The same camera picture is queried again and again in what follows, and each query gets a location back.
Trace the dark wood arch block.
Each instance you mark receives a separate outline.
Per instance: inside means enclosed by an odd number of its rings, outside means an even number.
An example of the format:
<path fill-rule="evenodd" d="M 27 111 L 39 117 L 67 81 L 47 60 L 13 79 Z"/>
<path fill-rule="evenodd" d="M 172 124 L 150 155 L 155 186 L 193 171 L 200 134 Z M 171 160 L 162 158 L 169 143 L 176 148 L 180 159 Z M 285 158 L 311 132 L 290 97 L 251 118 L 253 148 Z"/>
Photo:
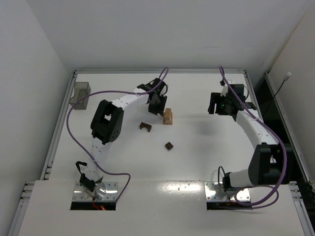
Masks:
<path fill-rule="evenodd" d="M 150 124 L 141 122 L 139 125 L 139 129 L 142 130 L 144 128 L 147 129 L 148 132 L 151 132 L 152 130 L 152 126 Z"/>

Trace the grey plastic block box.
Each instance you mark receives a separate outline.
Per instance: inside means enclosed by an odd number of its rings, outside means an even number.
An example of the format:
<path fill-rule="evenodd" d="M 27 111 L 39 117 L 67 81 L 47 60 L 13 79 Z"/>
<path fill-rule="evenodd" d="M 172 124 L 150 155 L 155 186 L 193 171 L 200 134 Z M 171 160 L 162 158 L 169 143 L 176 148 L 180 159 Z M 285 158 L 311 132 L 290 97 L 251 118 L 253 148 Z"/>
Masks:
<path fill-rule="evenodd" d="M 74 94 L 70 99 L 70 105 L 73 106 L 76 102 L 80 101 L 76 106 L 75 110 L 85 110 L 88 105 L 88 96 L 91 93 L 91 87 L 88 82 L 76 82 L 74 85 Z"/>

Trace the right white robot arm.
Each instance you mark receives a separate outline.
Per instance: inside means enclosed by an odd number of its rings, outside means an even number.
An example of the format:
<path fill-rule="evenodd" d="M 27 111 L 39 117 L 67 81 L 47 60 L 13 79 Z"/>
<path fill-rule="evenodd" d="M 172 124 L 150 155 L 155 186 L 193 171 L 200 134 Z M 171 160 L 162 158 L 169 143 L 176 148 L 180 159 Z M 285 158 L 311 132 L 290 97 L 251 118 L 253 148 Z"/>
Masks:
<path fill-rule="evenodd" d="M 225 173 L 222 178 L 224 190 L 289 184 L 292 175 L 294 150 L 290 144 L 280 141 L 270 133 L 258 117 L 256 106 L 247 102 L 244 85 L 224 86 L 222 92 L 210 96 L 208 113 L 231 116 L 249 138 L 254 153 L 249 167 L 238 172 Z"/>

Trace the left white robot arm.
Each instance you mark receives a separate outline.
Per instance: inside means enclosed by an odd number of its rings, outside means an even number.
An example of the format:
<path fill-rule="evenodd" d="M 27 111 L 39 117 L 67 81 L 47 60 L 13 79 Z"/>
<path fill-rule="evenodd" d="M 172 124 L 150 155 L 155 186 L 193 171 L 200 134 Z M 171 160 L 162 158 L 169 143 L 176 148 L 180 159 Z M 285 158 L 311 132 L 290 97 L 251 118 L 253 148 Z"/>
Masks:
<path fill-rule="evenodd" d="M 140 84 L 133 91 L 105 90 L 91 93 L 84 98 L 101 93 L 121 93 L 123 96 L 112 101 L 106 99 L 100 101 L 90 125 L 92 130 L 91 151 L 88 151 L 70 131 L 68 132 L 101 172 L 111 176 L 128 176 L 123 190 L 128 186 L 131 175 L 108 172 L 101 167 L 99 161 L 108 155 L 110 144 L 119 137 L 124 115 L 139 106 L 148 105 L 149 113 L 162 116 L 167 101 L 167 92 L 168 85 L 163 79 L 155 78 L 147 84 Z"/>

